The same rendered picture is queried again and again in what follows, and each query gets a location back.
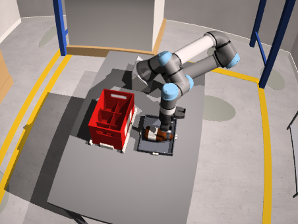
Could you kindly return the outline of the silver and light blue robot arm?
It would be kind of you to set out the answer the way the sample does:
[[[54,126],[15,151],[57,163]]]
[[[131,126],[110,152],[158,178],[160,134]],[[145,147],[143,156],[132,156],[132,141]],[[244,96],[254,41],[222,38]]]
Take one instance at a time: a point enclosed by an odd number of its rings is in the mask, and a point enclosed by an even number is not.
[[[216,48],[213,55],[185,68],[180,67],[211,47]],[[171,110],[175,108],[177,100],[193,87],[194,78],[218,67],[230,69],[239,60],[230,39],[222,32],[210,31],[174,53],[163,51],[149,60],[138,62],[136,71],[145,82],[161,74],[166,84],[162,87],[160,105]]]

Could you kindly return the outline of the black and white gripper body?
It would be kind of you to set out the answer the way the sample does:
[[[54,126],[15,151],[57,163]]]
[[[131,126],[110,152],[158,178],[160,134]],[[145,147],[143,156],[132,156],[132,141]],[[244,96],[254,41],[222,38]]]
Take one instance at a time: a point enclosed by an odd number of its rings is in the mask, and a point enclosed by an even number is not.
[[[167,132],[169,130],[169,124],[173,121],[173,118],[184,119],[185,110],[186,109],[178,106],[176,106],[176,108],[174,109],[167,110],[160,105],[160,113],[159,113],[159,120],[161,121],[160,130]]]

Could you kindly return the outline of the red plastic crate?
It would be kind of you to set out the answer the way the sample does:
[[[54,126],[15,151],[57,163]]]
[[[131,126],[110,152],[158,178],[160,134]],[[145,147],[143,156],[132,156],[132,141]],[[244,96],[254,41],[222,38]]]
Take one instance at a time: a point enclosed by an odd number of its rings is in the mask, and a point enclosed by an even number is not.
[[[127,98],[116,98],[111,94]],[[133,114],[134,94],[103,89],[88,124],[92,143],[107,144],[114,149],[122,150]],[[124,133],[124,129],[127,133]]]

